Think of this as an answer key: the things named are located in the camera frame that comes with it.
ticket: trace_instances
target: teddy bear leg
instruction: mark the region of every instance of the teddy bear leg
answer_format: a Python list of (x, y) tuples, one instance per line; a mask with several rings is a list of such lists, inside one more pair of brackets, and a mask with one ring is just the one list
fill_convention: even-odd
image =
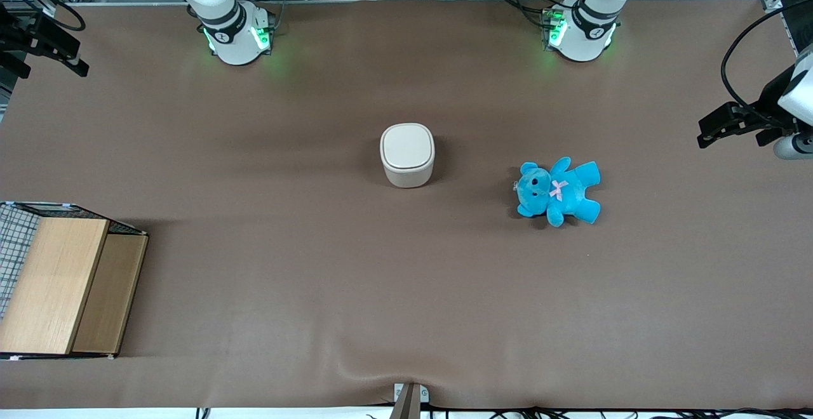
[(584, 199), (573, 211), (573, 216), (580, 220), (584, 220), (589, 224), (593, 224), (598, 218), (601, 211), (601, 205), (595, 200)]
[(598, 172), (598, 165), (595, 162), (587, 162), (586, 164), (581, 164), (576, 168), (573, 168), (575, 175), (579, 177), (581, 180), (581, 184), (584, 187), (590, 187), (590, 185), (597, 185), (601, 182), (601, 173)]

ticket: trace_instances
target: white lid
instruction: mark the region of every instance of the white lid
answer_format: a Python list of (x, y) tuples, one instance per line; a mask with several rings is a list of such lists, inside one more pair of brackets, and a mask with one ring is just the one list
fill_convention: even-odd
[(432, 133), (421, 124), (397, 124), (381, 136), (381, 159), (393, 168), (418, 168), (432, 159)]

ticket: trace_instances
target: white container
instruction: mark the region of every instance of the white container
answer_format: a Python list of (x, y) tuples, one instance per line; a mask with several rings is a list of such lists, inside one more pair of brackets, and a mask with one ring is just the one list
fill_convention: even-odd
[(397, 187), (418, 187), (432, 176), (435, 140), (421, 124), (395, 124), (384, 130), (380, 153), (384, 173)]

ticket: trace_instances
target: metal grid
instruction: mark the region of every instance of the metal grid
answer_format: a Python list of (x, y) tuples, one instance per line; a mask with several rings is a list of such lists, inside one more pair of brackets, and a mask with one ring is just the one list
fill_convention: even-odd
[(118, 220), (104, 217), (101, 214), (84, 209), (73, 204), (50, 204), (46, 202), (6, 202), (17, 208), (22, 208), (29, 213), (34, 213), (42, 217), (70, 217), (75, 219), (107, 219), (110, 226), (107, 228), (108, 234), (124, 235), (144, 235), (145, 231), (134, 228), (131, 225), (118, 222)]
[(20, 279), (40, 216), (10, 205), (0, 205), (0, 321)]

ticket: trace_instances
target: pink bow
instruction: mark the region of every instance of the pink bow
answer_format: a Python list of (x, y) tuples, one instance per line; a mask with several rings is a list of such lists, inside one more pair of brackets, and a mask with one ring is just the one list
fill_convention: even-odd
[(565, 187), (567, 185), (567, 181), (562, 181), (562, 182), (552, 181), (551, 184), (553, 184), (554, 187), (556, 188), (556, 189), (551, 191), (551, 197), (555, 196), (556, 199), (561, 202), (561, 188), (563, 188), (563, 187)]

